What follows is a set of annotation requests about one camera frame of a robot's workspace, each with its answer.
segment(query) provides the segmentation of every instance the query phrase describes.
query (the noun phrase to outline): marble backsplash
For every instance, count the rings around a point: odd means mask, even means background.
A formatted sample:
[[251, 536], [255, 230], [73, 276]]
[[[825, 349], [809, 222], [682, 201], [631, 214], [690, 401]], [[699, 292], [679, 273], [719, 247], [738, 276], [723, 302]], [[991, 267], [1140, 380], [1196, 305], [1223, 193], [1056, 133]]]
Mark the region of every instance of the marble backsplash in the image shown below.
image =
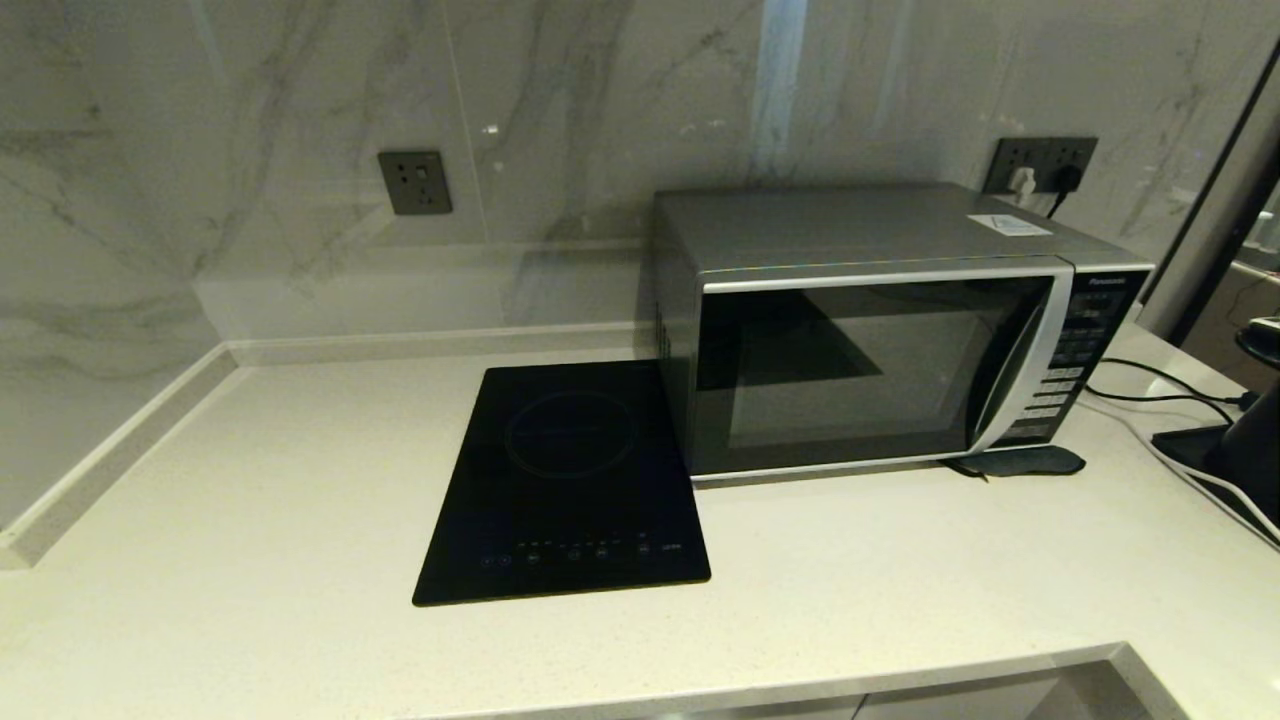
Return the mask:
[[0, 528], [216, 342], [61, 8], [0, 5]]
[[[627, 320], [659, 188], [980, 183], [1097, 135], [1059, 218], [1160, 259], [1272, 0], [64, 0], [225, 338]], [[456, 211], [390, 214], [438, 149]]]

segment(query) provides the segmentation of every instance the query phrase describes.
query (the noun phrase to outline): gray wall socket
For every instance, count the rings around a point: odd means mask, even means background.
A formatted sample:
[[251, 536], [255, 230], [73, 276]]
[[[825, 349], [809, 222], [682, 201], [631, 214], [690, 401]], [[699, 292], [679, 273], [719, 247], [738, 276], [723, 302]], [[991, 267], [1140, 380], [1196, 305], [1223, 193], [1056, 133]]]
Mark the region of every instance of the gray wall socket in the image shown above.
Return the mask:
[[996, 146], [996, 156], [987, 170], [982, 191], [988, 195], [1010, 195], [1009, 181], [1018, 168], [1036, 169], [1036, 192], [1057, 192], [1057, 170], [1066, 165], [1085, 174], [1096, 137], [1005, 137]]
[[453, 211], [439, 152], [379, 152], [378, 164], [397, 215], [443, 215]]

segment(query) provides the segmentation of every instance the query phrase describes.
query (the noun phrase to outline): sticker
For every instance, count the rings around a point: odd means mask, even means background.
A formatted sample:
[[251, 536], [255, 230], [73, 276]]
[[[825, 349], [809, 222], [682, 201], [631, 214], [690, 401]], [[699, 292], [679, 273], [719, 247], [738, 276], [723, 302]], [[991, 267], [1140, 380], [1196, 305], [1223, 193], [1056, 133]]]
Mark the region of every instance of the sticker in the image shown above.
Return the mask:
[[1039, 225], [1033, 225], [1027, 220], [1012, 215], [969, 215], [969, 219], [1009, 237], [1053, 234]]

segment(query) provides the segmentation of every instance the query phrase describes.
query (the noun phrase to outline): countertop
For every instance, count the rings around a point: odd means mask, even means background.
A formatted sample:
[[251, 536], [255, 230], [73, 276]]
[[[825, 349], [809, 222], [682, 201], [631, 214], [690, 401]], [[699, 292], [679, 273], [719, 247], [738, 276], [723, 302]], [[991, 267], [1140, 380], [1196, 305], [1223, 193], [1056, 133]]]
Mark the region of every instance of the countertop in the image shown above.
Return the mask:
[[[1110, 355], [1236, 391], [1140, 331]], [[634, 716], [1009, 674], [1112, 643], [1192, 717], [1280, 716], [1280, 553], [1079, 405], [1056, 438], [1088, 460], [1074, 477], [701, 489], [709, 583], [413, 607], [485, 366], [631, 356], [237, 370], [35, 569], [0, 574], [0, 716]], [[1167, 389], [1117, 366], [1093, 382]], [[1212, 423], [1181, 405], [1133, 416]]]

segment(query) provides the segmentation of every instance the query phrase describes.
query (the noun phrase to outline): induction cooktop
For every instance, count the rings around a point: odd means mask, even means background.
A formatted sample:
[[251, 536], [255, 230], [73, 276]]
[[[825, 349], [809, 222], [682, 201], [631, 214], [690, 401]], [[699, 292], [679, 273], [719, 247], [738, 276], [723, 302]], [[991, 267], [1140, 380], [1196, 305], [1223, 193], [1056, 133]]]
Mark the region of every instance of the induction cooktop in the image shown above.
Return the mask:
[[484, 375], [413, 605], [710, 579], [654, 361]]

